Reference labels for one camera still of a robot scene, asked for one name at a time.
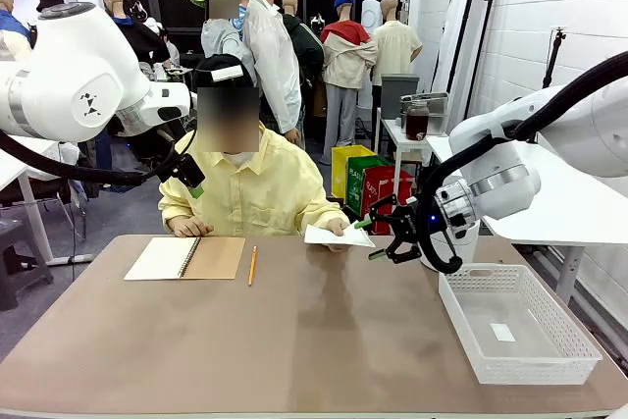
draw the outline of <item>robot logo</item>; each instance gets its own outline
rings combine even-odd
[[[85,100],[87,102],[87,111],[83,114],[84,117],[87,115],[91,115],[92,113],[96,113],[100,115],[100,112],[93,107],[94,100],[98,95],[90,95],[88,93],[84,93],[80,100]]]

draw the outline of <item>white paper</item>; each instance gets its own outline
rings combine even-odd
[[[172,280],[179,278],[185,258],[196,237],[154,237],[137,258],[125,280]]]
[[[491,327],[493,328],[497,340],[501,340],[502,342],[516,342],[506,324],[491,323]]]
[[[357,230],[355,223],[344,229],[344,236],[336,236],[328,230],[323,230],[312,225],[305,229],[306,244],[345,244],[375,247],[373,241],[362,229]]]

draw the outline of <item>table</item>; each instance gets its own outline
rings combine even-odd
[[[448,138],[428,136],[440,161],[451,156]],[[539,144],[514,143],[521,159],[541,176],[541,191],[525,211],[494,220],[483,217],[494,235],[511,242],[565,246],[556,293],[565,302],[573,293],[587,245],[628,244],[628,198],[564,162]]]
[[[31,151],[39,154],[43,154],[51,147],[57,145],[56,141],[49,141],[47,139],[22,136],[12,137]],[[0,150],[0,190],[4,189],[15,179],[18,179],[18,182],[20,183],[20,190],[22,191],[22,196],[24,197],[26,214],[28,215],[28,221],[30,223],[30,227],[32,228],[35,242],[39,247],[39,251],[46,259],[46,262],[50,262],[52,260],[52,251],[50,250],[48,236],[46,235],[46,230],[43,226],[43,221],[41,220],[39,206],[32,194],[30,181],[28,180],[28,175],[26,174],[27,169],[27,164]]]
[[[234,281],[124,282],[150,238],[114,239],[18,343],[0,364],[0,412],[521,419],[605,415],[628,398],[600,347],[583,386],[480,385],[419,262],[258,236]],[[525,264],[498,237],[476,254]]]
[[[399,194],[399,175],[401,174],[401,157],[404,152],[419,151],[421,152],[422,162],[427,162],[431,155],[430,145],[425,139],[416,141],[405,137],[405,132],[398,126],[394,120],[382,120],[382,109],[377,110],[377,123],[375,124],[375,149],[376,154],[380,147],[380,128],[381,124],[389,132],[392,142],[396,145],[396,157],[394,159],[394,181],[393,192]]]

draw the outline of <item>shirt pocket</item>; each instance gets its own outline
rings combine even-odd
[[[249,223],[252,233],[265,236],[294,235],[294,218],[288,213],[274,208],[250,206]]]

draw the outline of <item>dark green jacket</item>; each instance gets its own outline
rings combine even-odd
[[[301,22],[299,17],[284,14],[284,25],[292,40],[292,47],[303,75],[310,82],[313,82],[314,78],[323,71],[323,63],[325,62],[321,40]]]

